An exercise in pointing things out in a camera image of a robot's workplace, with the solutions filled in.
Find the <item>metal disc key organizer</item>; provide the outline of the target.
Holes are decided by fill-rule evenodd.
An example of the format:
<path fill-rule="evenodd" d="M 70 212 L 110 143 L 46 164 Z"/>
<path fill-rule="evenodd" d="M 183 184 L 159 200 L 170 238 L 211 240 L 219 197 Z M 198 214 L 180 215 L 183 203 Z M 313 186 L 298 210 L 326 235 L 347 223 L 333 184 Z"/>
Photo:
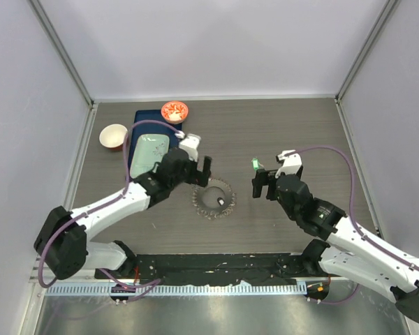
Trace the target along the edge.
<path fill-rule="evenodd" d="M 223 198 L 225 204 L 219 206 L 217 198 Z M 232 186 L 222 179 L 209 179 L 206 187 L 192 187 L 192 203 L 198 215 L 208 220 L 225 218 L 232 214 L 236 205 L 236 193 Z"/>

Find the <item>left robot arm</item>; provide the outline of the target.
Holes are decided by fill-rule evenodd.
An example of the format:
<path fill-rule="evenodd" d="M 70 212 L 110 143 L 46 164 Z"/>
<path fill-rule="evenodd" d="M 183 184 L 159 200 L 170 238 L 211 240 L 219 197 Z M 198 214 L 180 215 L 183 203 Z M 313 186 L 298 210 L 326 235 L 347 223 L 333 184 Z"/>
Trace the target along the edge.
<path fill-rule="evenodd" d="M 211 164 L 207 156 L 199 170 L 187 151 L 175 147 L 152 170 L 130 179 L 122 190 L 71 211 L 63 206 L 54 208 L 34 243 L 41 257 L 39 265 L 47 266 L 57 280 L 70 278 L 81 269 L 93 269 L 97 276 L 132 276 L 136 256 L 126 244 L 96 243 L 92 239 L 120 220 L 168 199 L 182 183 L 206 186 Z"/>

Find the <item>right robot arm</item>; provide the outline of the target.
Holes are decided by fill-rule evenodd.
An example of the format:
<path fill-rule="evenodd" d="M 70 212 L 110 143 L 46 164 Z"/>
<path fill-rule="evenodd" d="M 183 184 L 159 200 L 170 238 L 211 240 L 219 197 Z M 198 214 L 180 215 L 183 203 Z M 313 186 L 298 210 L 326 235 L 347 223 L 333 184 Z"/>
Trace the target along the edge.
<path fill-rule="evenodd" d="M 252 180 L 253 197 L 267 187 L 288 218 L 315 239 L 301 259 L 305 273 L 343 276 L 394 303 L 419 324 L 419 258 L 389 244 L 356 223 L 344 210 L 315 198 L 301 174 L 259 169 Z"/>

